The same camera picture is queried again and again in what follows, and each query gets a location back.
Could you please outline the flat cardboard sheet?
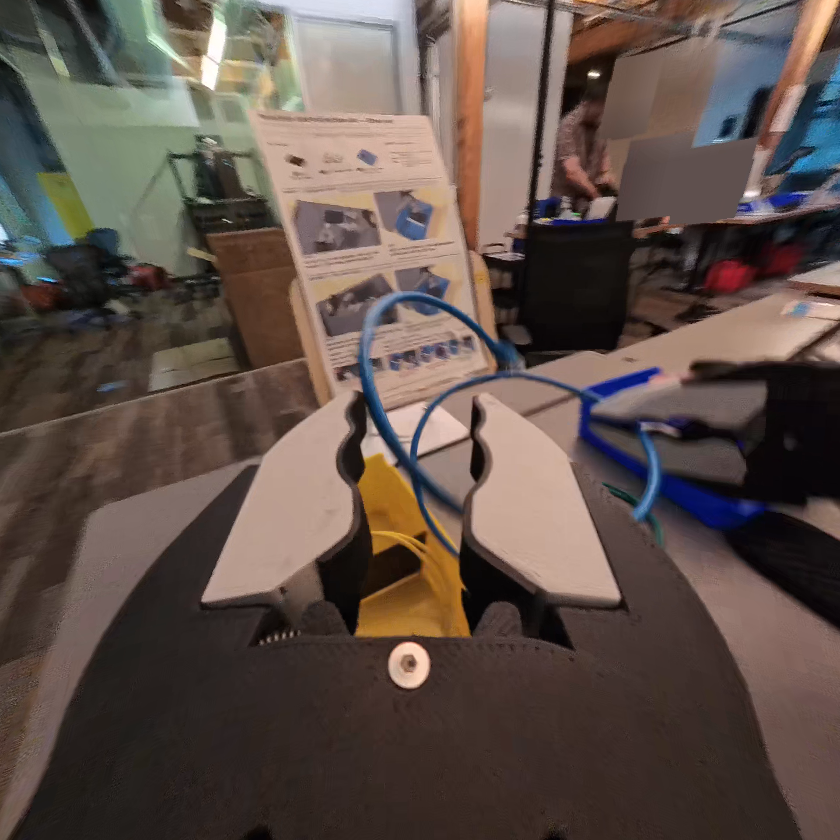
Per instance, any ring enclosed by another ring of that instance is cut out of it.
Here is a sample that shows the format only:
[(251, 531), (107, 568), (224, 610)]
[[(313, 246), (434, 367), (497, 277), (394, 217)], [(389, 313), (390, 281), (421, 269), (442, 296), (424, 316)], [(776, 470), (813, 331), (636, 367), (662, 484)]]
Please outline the flat cardboard sheet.
[(190, 343), (152, 355), (148, 392), (170, 391), (239, 372), (240, 365), (227, 338)]

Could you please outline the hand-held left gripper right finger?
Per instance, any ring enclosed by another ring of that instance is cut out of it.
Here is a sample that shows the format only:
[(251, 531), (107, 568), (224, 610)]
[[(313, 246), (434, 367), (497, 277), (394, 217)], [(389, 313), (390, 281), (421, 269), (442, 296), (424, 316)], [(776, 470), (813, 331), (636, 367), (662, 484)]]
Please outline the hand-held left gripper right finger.
[(472, 402), (459, 546), (469, 629), (507, 603), (526, 635), (563, 640), (562, 607), (611, 611), (623, 596), (573, 464), (560, 446), (495, 396)]

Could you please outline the black rolling cart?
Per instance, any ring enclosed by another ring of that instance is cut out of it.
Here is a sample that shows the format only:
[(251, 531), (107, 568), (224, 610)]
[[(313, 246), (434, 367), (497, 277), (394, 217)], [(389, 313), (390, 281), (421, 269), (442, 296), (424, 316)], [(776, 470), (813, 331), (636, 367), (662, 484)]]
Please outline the black rolling cart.
[(488, 270), (496, 325), (517, 322), (524, 254), (506, 243), (491, 243), (480, 252)]

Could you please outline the black mesh office chair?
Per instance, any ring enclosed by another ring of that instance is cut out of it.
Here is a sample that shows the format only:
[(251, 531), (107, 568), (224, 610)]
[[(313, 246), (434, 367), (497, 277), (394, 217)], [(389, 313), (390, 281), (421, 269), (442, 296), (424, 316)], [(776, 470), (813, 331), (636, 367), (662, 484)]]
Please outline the black mesh office chair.
[(57, 273), (74, 308), (129, 315), (124, 302), (130, 258), (120, 248), (116, 229), (97, 227), (73, 245), (51, 246), (43, 252), (46, 264)]

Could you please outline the yellow plastic bin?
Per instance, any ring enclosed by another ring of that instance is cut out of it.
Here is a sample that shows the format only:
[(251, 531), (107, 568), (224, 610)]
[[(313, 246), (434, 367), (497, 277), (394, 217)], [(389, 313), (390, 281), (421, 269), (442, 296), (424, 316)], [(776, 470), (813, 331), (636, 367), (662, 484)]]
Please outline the yellow plastic bin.
[(428, 528), (411, 487), (382, 455), (367, 458), (359, 484), (373, 556), (395, 543), (423, 569), (360, 600), (357, 637), (468, 637), (459, 563)]

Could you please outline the dark bin divider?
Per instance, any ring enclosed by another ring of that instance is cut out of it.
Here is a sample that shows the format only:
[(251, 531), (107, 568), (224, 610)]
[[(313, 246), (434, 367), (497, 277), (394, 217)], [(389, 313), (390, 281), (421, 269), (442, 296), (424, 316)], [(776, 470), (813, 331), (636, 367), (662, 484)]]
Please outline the dark bin divider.
[(381, 592), (421, 572), (422, 569), (422, 561), (415, 552), (400, 543), (395, 543), (386, 550), (376, 553), (369, 561), (361, 598)]

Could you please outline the wooden support post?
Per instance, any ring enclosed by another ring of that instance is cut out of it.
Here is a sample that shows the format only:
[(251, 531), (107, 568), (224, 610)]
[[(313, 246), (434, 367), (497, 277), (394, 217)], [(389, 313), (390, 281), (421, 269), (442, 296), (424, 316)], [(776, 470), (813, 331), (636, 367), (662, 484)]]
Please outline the wooden support post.
[(837, 14), (838, 1), (804, 1), (780, 76), (771, 93), (757, 150), (771, 160), (805, 93), (815, 59)]

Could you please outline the blue plastic bin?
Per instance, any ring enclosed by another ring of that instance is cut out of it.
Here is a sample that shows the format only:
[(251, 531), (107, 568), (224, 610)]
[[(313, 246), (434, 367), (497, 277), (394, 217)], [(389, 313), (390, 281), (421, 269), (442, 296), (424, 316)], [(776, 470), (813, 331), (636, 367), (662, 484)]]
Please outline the blue plastic bin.
[[(587, 390), (604, 399), (619, 392), (644, 385), (661, 374), (657, 366), (648, 367), (588, 385)], [(645, 455), (634, 455), (607, 441), (604, 434), (595, 430), (592, 409), (584, 404), (580, 412), (579, 438), (592, 446), (601, 455), (629, 471), (636, 478), (644, 480), (647, 475)], [(709, 529), (727, 531), (741, 527), (746, 522), (763, 515), (770, 506), (755, 500), (725, 497), (700, 484), (663, 474), (658, 495), (673, 502)]]

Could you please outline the black metal shelf rack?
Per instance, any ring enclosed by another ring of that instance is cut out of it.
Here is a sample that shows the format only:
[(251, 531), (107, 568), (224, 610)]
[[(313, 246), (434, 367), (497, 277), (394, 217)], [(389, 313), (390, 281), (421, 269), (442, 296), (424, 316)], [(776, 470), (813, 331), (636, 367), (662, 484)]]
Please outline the black metal shelf rack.
[(199, 237), (273, 227), (265, 196), (243, 181), (238, 164), (256, 162), (253, 151), (230, 150), (222, 136), (197, 133), (188, 152), (166, 154), (185, 215)]

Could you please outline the red bag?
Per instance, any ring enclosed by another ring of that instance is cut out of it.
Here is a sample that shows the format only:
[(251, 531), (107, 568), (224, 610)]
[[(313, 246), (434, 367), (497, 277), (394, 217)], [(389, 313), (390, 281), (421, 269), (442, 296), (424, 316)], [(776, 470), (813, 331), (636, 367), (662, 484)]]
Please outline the red bag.
[(727, 296), (749, 287), (759, 269), (740, 259), (721, 259), (707, 270), (702, 290), (712, 296)]
[(795, 242), (767, 244), (759, 259), (759, 276), (773, 278), (793, 275), (802, 261), (804, 252), (804, 246)]

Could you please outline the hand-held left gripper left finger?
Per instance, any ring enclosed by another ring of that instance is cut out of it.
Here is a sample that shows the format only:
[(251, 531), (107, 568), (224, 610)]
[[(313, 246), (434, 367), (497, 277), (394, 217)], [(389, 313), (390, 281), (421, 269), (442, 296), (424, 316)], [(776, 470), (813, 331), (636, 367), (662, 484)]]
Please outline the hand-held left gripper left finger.
[(360, 483), (361, 392), (332, 399), (261, 459), (202, 595), (206, 608), (267, 607), (297, 626), (315, 602), (359, 625), (373, 558)]

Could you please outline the printed instruction sheet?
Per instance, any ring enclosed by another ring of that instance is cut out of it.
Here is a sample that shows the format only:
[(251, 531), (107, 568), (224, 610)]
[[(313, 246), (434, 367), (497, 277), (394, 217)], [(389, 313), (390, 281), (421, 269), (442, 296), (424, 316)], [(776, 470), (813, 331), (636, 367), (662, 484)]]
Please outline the printed instruction sheet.
[(251, 110), (331, 396), (360, 390), (369, 311), (395, 292), (479, 316), (455, 189), (421, 116)]

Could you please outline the brown wooden column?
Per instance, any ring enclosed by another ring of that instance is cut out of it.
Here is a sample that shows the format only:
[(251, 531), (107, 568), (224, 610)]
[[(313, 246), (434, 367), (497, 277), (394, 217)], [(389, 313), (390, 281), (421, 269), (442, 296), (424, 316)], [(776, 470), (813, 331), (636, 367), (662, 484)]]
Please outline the brown wooden column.
[(280, 227), (209, 234), (227, 307), (253, 368), (300, 359), (290, 288), (297, 276)]

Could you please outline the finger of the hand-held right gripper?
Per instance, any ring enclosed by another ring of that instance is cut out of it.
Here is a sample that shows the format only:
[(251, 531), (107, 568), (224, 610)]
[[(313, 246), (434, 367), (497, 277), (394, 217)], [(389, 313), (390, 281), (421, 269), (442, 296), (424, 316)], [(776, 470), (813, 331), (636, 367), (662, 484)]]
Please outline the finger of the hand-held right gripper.
[(698, 424), (734, 432), (763, 412), (768, 394), (764, 381), (648, 381), (605, 396), (593, 406), (591, 417), (625, 427)]
[[(594, 435), (607, 447), (642, 464), (647, 457), (634, 432), (621, 428), (595, 428)], [(705, 480), (741, 485), (748, 473), (747, 460), (736, 443), (716, 437), (683, 442), (662, 434), (651, 434), (663, 471), (688, 480)]]

